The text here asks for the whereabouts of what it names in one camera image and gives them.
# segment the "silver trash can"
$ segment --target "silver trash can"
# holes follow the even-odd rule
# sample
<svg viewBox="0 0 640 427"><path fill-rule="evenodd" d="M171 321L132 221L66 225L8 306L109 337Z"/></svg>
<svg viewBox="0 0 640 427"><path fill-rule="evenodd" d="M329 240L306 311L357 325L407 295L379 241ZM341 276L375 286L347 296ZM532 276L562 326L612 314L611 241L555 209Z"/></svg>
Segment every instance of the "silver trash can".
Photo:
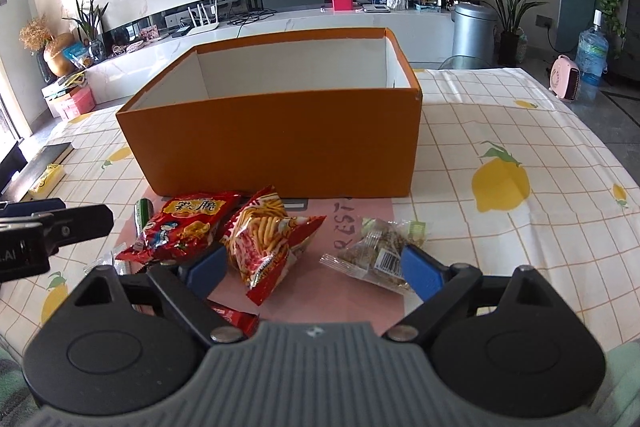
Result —
<svg viewBox="0 0 640 427"><path fill-rule="evenodd" d="M461 2L451 12L456 27L453 33L452 55L494 61L495 27L498 14L493 8Z"/></svg>

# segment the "red snack bag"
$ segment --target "red snack bag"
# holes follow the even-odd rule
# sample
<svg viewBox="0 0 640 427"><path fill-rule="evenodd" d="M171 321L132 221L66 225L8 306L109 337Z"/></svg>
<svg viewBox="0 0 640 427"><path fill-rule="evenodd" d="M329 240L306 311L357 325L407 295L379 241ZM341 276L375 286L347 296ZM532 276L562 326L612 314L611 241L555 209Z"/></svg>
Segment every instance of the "red snack bag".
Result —
<svg viewBox="0 0 640 427"><path fill-rule="evenodd" d="M133 246L120 252L116 259L146 264L154 259L194 255L211 243L220 219L239 198L234 192L173 198L146 224Z"/></svg>
<svg viewBox="0 0 640 427"><path fill-rule="evenodd" d="M221 239L258 306L306 250L325 216L290 217L273 187L254 195L230 220Z"/></svg>
<svg viewBox="0 0 640 427"><path fill-rule="evenodd" d="M242 330L247 337L252 336L255 330L258 329L260 323L260 317L252 313L239 312L233 308L228 308L215 301L207 299L209 307L222 316L228 323Z"/></svg>

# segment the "yellow lemon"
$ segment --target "yellow lemon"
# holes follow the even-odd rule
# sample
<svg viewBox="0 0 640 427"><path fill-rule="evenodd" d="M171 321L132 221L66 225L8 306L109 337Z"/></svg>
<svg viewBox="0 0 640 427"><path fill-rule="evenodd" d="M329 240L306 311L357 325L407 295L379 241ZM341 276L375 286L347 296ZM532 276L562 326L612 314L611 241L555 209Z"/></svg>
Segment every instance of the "yellow lemon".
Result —
<svg viewBox="0 0 640 427"><path fill-rule="evenodd" d="M538 108L538 106L534 103L531 102L525 102L524 100L516 100L516 105L519 105L520 107L524 107L526 109L536 109Z"/></svg>
<svg viewBox="0 0 640 427"><path fill-rule="evenodd" d="M616 198L616 201L620 206L626 206L626 192L624 188L617 183L614 183L611 188L611 192L613 192L613 197Z"/></svg>
<svg viewBox="0 0 640 427"><path fill-rule="evenodd" d="M625 189L622 188L617 183L613 184L613 188L611 189L613 192L613 197L617 200L626 200L626 192Z"/></svg>
<svg viewBox="0 0 640 427"><path fill-rule="evenodd" d="M482 157L494 159L479 168L471 179L476 207L478 212L513 210L531 193L527 171L504 147L491 145Z"/></svg>
<svg viewBox="0 0 640 427"><path fill-rule="evenodd" d="M82 120L89 118L92 114L92 112L81 114L80 116L76 116L73 120L69 120L69 123L80 123Z"/></svg>
<svg viewBox="0 0 640 427"><path fill-rule="evenodd" d="M53 272L49 277L53 277L47 288L50 292L42 305L42 312L40 314L40 320L43 324L49 320L49 317L58 309L58 306L65 301L66 296L69 295L69 291L66 288L66 279L62 277L62 273Z"/></svg>
<svg viewBox="0 0 640 427"><path fill-rule="evenodd" d="M120 160L124 160L124 158L127 158L128 156L131 156L130 147L123 147L122 149L118 149L107 158L107 160L102 164L102 168L108 167L112 163L119 162Z"/></svg>

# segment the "pink mat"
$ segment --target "pink mat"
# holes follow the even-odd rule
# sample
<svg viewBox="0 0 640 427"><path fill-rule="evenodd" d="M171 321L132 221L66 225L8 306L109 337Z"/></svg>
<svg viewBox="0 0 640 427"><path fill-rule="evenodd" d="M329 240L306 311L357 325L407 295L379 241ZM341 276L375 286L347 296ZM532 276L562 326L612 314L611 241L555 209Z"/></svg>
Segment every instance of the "pink mat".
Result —
<svg viewBox="0 0 640 427"><path fill-rule="evenodd" d="M162 200L150 189L145 198L154 209ZM394 219L391 200L309 200L304 212L291 215L327 216L302 258L293 266L273 294L258 307L245 295L238 272L230 269L210 298L236 310L259 314L261 318L291 323L370 322L383 333L404 314L402 296L338 273L319 263L323 253L353 244L355 223L360 216ZM130 245L135 239L133 216L120 232L117 244Z"/></svg>

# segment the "cardboard box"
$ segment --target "cardboard box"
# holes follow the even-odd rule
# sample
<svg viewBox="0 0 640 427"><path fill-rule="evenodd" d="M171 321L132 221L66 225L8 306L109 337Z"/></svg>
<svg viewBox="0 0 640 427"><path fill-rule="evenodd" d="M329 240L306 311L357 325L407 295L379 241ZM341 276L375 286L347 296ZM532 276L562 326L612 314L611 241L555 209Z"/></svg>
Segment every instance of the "cardboard box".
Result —
<svg viewBox="0 0 640 427"><path fill-rule="evenodd" d="M52 101L62 120L71 120L76 116L94 110L94 94L89 86L75 87L67 94Z"/></svg>
<svg viewBox="0 0 640 427"><path fill-rule="evenodd" d="M116 114L151 188L284 198L409 194L422 91L384 28L201 44Z"/></svg>

